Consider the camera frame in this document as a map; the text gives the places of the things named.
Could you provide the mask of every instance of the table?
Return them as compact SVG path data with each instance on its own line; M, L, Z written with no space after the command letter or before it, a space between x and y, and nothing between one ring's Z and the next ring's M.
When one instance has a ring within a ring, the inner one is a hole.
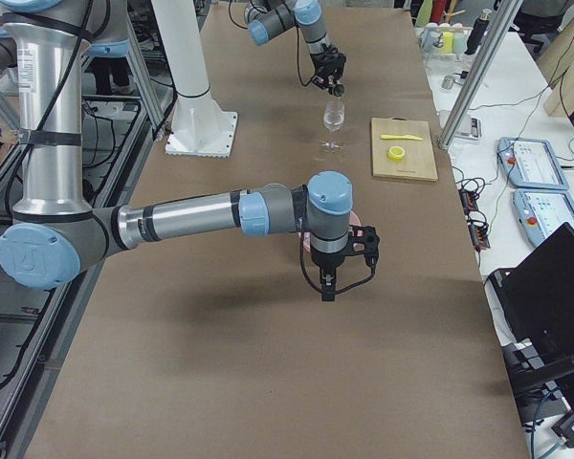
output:
M438 183L371 177L370 118L439 133L408 13L327 9L348 62L344 155L324 162L327 95L299 87L295 32L256 48L226 14L202 35L213 95L240 114L232 156L159 145L133 204L336 169L382 238L377 277L321 303L293 234L237 230L108 260L29 457L526 458L448 156Z
M426 60L426 72L437 110L450 110L453 107L458 86L447 91L441 88L441 83L445 75L461 70L462 64L454 60L434 57ZM472 107L518 102L540 93L545 87L546 81L519 36L516 33L507 33ZM572 124L567 119L549 118L542 108L550 92L550 89L546 89L540 98L527 100L518 106L471 111L472 116L482 120L483 138L479 142L456 139L449 150L453 164L463 170L466 177L479 176L491 182L497 170L497 140L500 137L517 136L525 125L525 120L532 113L521 135L525 138L547 139L558 155L571 158L567 145L574 139ZM574 165L574 161L561 161L561 163ZM570 194L574 198L574 170L566 170L565 175L570 184ZM455 171L455 177L456 180L461 179L460 173ZM479 269L483 278L497 268L517 266L533 250L513 212L511 190L511 186L506 188L505 174L500 171L499 178L485 188L478 201L479 207L489 219L496 213L498 203L497 218L492 225L489 238L491 248L481 254ZM486 287L486 293L500 342L505 345L514 341L491 286ZM549 418L537 430L538 455L542 455L557 441L557 436L551 431L550 426L558 418ZM553 457L574 459L574 450L561 449L556 451Z

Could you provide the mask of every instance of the white table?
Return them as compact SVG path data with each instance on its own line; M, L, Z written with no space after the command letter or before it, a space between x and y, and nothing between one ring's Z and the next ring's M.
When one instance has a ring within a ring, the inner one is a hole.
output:
M426 59L428 81L437 110L453 108L460 86L454 85L451 90L444 90L441 83L444 76L461 70L463 63L455 60L436 57ZM472 107L515 103L538 94L545 87L546 81L517 34L508 33ZM478 142L455 139L449 150L453 165L459 167L466 178L483 177L487 182L492 181L497 170L497 140L501 137L516 137L532 112L533 115L520 135L524 138L549 140L559 156L570 158L572 154L567 145L574 138L574 128L568 119L550 118L546 115L542 106L550 94L551 90L547 88L540 98L527 100L518 106L480 108L470 112L482 121L483 137ZM561 163L574 165L574 161ZM574 199L574 170L567 169L565 176L570 184L569 192ZM461 178L459 172L455 172L455 178ZM506 176L500 170L499 178L485 187L477 202L490 221L496 213L497 204L497 217L489 236L491 248L483 251L480 258L480 273L483 278L497 268L517 266L534 249L519 226L513 210L511 195L514 189L511 186L505 187ZM487 297L496 321L499 340L502 345L507 344L513 339L490 286L487 286ZM557 441L557 436L550 427L558 418L548 418L536 430L537 456L542 455ZM526 434L526 439L529 444L529 434ZM574 449L561 448L552 458L574 459Z

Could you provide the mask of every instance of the wooden cutting board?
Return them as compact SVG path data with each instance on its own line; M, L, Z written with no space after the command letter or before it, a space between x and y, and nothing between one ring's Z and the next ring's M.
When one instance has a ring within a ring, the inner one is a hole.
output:
M431 146L430 127L426 121L389 120L373 118L372 131L372 174L374 177L426 180L437 182L438 172ZM411 134L422 141L384 141L381 134ZM406 150L400 162L390 160L386 153L393 145Z

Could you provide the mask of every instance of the white pole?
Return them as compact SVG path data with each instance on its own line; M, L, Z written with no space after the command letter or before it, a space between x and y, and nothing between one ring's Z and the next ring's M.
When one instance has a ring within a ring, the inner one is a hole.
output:
M152 0L174 85L179 92L166 153L227 158L238 115L210 93L198 21L191 0Z

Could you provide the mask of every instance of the label sticker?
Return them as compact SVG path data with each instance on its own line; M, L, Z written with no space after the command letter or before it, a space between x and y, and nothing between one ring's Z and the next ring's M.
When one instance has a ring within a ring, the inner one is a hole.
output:
M19 92L36 92L36 52L35 50L17 50L17 69L19 73Z

